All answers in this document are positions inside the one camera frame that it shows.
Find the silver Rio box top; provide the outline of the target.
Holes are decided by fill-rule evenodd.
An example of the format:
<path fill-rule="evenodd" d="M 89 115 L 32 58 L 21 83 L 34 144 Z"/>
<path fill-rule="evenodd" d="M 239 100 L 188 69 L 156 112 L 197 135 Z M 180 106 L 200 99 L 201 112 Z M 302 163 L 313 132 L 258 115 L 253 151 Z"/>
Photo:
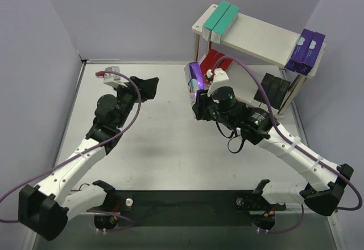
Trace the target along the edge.
<path fill-rule="evenodd" d="M 189 100 L 191 107 L 193 108 L 196 104 L 197 91 L 205 89 L 200 63 L 188 63 L 184 67 L 184 73 L 187 82 Z"/>

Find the silver rio box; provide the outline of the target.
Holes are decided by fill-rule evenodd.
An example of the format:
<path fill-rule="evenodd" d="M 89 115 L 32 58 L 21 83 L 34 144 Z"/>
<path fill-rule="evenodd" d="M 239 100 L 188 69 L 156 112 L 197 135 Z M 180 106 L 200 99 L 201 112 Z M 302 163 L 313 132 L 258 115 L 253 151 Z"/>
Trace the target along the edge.
<path fill-rule="evenodd" d="M 188 63 L 184 67 L 184 73 L 187 82 L 189 100 L 191 107 L 193 108 L 196 104 L 197 91 L 205 89 L 200 63 Z"/>
<path fill-rule="evenodd" d="M 205 40 L 209 40 L 212 30 L 216 26 L 216 24 L 220 21 L 222 16 L 226 13 L 228 8 L 231 6 L 230 2 L 221 1 L 217 6 L 213 8 L 213 12 L 209 16 L 209 18 L 205 21 L 202 28 L 202 37 Z"/>

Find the teal toothpaste box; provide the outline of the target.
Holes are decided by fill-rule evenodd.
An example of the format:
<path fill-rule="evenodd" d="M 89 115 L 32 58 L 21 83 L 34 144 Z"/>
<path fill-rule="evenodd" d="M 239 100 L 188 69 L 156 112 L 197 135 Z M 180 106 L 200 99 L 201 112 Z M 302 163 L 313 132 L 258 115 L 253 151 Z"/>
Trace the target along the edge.
<path fill-rule="evenodd" d="M 212 29 L 211 41 L 220 44 L 238 18 L 239 7 L 231 5 Z"/>

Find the silver Rio box bottom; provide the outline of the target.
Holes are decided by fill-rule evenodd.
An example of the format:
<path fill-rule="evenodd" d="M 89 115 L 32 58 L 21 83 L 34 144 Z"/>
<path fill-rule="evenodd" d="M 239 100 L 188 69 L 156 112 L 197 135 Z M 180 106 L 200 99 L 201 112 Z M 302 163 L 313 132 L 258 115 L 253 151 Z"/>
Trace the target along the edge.
<path fill-rule="evenodd" d="M 213 8 L 213 12 L 209 16 L 209 18 L 205 21 L 202 28 L 202 37 L 205 40 L 209 40 L 212 30 L 216 26 L 216 24 L 220 21 L 222 16 L 226 13 L 228 8 L 231 6 L 230 2 L 221 1 L 217 6 Z"/>

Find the purple toothpaste box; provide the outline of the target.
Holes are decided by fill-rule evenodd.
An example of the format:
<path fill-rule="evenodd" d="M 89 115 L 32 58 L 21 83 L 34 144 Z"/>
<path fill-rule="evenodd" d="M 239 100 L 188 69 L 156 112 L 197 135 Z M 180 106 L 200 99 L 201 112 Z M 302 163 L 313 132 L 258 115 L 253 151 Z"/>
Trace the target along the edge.
<path fill-rule="evenodd" d="M 322 49 L 322 45 L 324 44 L 326 35 L 314 32 L 312 39 L 308 45 L 308 48 L 304 54 L 304 57 L 299 64 L 298 68 L 296 69 L 296 72 L 307 76 L 310 71 L 314 68 L 317 59 L 319 57 L 319 53 Z"/>
<path fill-rule="evenodd" d="M 308 29 L 304 29 L 296 42 L 291 56 L 289 57 L 285 69 L 296 72 L 300 68 L 305 53 L 309 47 L 309 44 L 313 38 L 314 32 Z"/>

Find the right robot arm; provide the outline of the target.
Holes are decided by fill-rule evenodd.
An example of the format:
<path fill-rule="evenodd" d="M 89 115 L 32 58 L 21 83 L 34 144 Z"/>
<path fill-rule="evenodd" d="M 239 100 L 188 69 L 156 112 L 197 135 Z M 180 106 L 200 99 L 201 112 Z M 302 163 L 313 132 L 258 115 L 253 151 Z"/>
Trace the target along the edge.
<path fill-rule="evenodd" d="M 350 165 L 338 165 L 322 158 L 271 118 L 268 111 L 238 101 L 231 87 L 218 88 L 212 95 L 206 90 L 191 88 L 189 95 L 197 120 L 225 126 L 233 136 L 269 151 L 305 179 L 293 183 L 267 182 L 252 195 L 255 207 L 305 204 L 322 216 L 330 216 L 338 208 L 354 172 Z"/>

